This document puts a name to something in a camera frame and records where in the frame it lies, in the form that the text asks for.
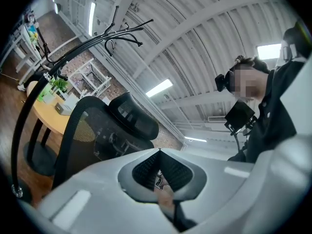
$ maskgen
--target white wall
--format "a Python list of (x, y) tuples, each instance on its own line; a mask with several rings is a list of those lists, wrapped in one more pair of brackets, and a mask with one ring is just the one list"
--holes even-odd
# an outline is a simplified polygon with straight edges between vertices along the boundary
[(198, 147), (194, 146), (187, 146), (183, 152), (193, 154), (196, 156), (202, 156), (202, 157), (207, 157), (207, 158), (213, 158), (213, 159), (219, 159), (219, 160), (228, 160), (230, 157), (234, 156), (236, 153), (226, 153), (223, 151), (213, 151), (209, 149), (201, 149)]
[(54, 10), (54, 3), (52, 0), (34, 0), (30, 6), (35, 13), (36, 19)]

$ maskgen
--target person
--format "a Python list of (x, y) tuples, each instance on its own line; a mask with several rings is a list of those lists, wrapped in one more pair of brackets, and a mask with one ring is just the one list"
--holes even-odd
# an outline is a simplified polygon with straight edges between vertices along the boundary
[[(294, 28), (285, 32), (281, 55), (284, 53), (284, 46), (294, 43), (293, 31)], [(245, 101), (258, 100), (260, 116), (250, 132), (246, 150), (229, 160), (255, 163), (260, 153), (273, 150), (279, 143), (296, 134), (294, 124), (280, 97), (303, 67), (311, 52), (311, 49), (306, 51), (307, 49), (305, 48), (305, 56), (298, 52), (295, 56), (290, 55), (291, 58), (287, 61), (284, 61), (287, 58), (280, 57), (273, 70), (269, 70), (267, 64), (258, 57), (238, 56), (231, 69), (234, 75), (229, 80), (229, 91)]]
[(38, 81), (42, 76), (43, 74), (47, 73), (48, 71), (51, 70), (50, 67), (46, 66), (46, 65), (41, 65), (41, 68), (42, 70), (41, 71), (36, 71), (34, 72), (33, 75), (31, 75), (31, 77), (29, 77), (27, 79), (27, 81), (22, 84), (22, 85), (18, 85), (18, 90), (20, 91), (26, 91), (28, 85), (32, 82), (32, 81)]

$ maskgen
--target ceiling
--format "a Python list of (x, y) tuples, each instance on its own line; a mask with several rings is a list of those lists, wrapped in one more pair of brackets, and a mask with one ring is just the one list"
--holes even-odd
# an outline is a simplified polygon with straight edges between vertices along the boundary
[[(91, 50), (121, 84), (177, 138), (204, 138), (208, 142), (201, 143), (202, 147), (224, 145), (236, 150), (224, 123), (209, 121), (209, 117), (226, 115), (235, 103), (230, 93), (216, 90), (215, 77), (225, 74), (238, 55), (252, 57), (257, 46), (281, 41), (296, 21), (285, 1), (57, 0), (61, 16), (85, 39), (91, 2), (96, 3), (93, 32), (105, 30), (116, 5), (120, 9), (114, 30), (125, 22), (132, 27), (154, 19), (144, 31), (135, 33), (143, 42), (139, 48), (117, 41), (112, 58), (102, 46)], [(275, 62), (268, 64), (273, 68)], [(171, 88), (152, 98), (145, 96), (167, 78), (173, 83)], [(257, 110), (255, 101), (249, 106)]]

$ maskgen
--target cable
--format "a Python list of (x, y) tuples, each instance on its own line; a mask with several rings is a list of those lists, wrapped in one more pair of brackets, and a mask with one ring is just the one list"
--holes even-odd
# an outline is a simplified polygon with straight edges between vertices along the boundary
[(2, 73), (2, 70), (0, 70), (0, 75), (3, 75), (3, 76), (5, 76), (5, 77), (8, 77), (8, 78), (13, 79), (13, 80), (16, 80), (16, 81), (19, 81), (18, 79), (15, 79), (15, 78), (13, 78), (13, 77), (10, 77), (10, 76), (5, 75), (4, 73)]
[(239, 142), (238, 142), (237, 134), (234, 134), (234, 138), (235, 138), (235, 140), (236, 140), (238, 152), (240, 153), (240, 152), (241, 152), (241, 149), (240, 149), (240, 147), (239, 147)]

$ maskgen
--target wooden floor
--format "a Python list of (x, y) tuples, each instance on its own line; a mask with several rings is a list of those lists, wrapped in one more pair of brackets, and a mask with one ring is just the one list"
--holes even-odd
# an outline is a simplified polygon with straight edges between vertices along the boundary
[[(15, 72), (15, 67), (19, 61), (20, 59), (14, 54), (10, 55), (3, 65), (3, 73), (14, 78), (22, 77), (24, 70), (18, 74)], [(0, 163), (8, 175), (11, 174), (10, 162), (13, 132), (23, 106), (23, 101), (26, 100), (26, 93), (17, 90), (17, 85), (17, 81), (0, 75)], [(37, 117), (31, 112), (23, 129), (18, 156), (18, 175), (31, 189), (33, 206), (37, 206), (42, 197), (50, 192), (53, 180), (53, 177), (42, 176), (32, 171), (24, 160), (23, 147), (29, 141), (36, 121)], [(38, 140), (41, 140), (45, 129), (46, 127), (43, 126)], [(58, 154), (61, 140), (61, 136), (51, 133), (47, 145)]]

